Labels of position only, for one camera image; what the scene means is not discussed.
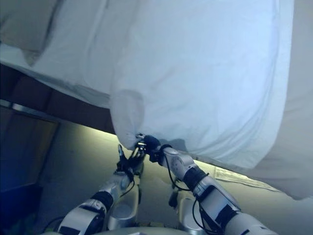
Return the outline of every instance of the paper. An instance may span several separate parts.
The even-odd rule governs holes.
[[[215,169],[215,179],[217,180],[222,180],[222,181],[229,181],[229,182],[235,182],[235,183],[240,183],[244,185],[248,185],[251,187],[256,187],[256,188],[265,188],[271,191],[277,191],[279,190],[269,186],[266,183],[263,183],[261,181],[257,180],[252,180],[244,175],[225,170],[223,168],[216,167]]]

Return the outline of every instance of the floor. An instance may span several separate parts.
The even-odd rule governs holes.
[[[100,188],[116,167],[117,145],[118,139],[112,134],[62,121],[40,177],[44,192],[35,232],[40,233],[48,221],[65,215]],[[214,166],[199,164],[214,176]],[[219,182],[239,201],[244,212],[280,235],[312,232],[313,198],[295,201],[282,192]],[[141,188],[138,222],[154,221],[175,227],[177,213],[168,206],[172,189],[167,170],[146,159]]]

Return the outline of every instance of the wrinkled sheet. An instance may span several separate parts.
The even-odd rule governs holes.
[[[141,1],[111,91],[115,132],[255,167],[285,104],[293,1]]]
[[[276,142],[243,174],[295,199],[313,196],[313,2],[294,4],[287,100]]]
[[[0,62],[60,92],[108,108],[114,65],[136,6],[136,0],[64,0],[55,13],[50,42],[33,66],[19,48],[6,44],[0,46]]]

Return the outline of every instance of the white bed sheet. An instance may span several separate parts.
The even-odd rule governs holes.
[[[255,167],[282,118],[292,15],[293,0],[142,2],[112,83],[119,140],[131,148],[140,132]]]
[[[270,152],[242,172],[295,199],[313,197],[313,1],[294,5],[287,100],[280,130]]]
[[[64,0],[51,41],[34,66],[26,63],[19,48],[5,44],[0,46],[0,61],[65,94],[108,108],[113,68],[136,4]]]

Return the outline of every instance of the gray surface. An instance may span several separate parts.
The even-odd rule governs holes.
[[[271,151],[245,175],[295,199],[313,196],[313,1],[296,0],[287,101]]]
[[[69,122],[60,125],[41,177],[44,192],[36,231],[41,232],[48,221],[66,214],[93,195],[113,173],[118,154],[117,138],[112,136]],[[213,166],[201,167],[214,173]],[[167,205],[172,192],[168,183],[165,168],[145,162],[139,222],[176,225],[176,211]],[[312,233],[312,198],[295,201],[281,192],[220,183],[239,201],[244,212],[257,217],[280,235]]]

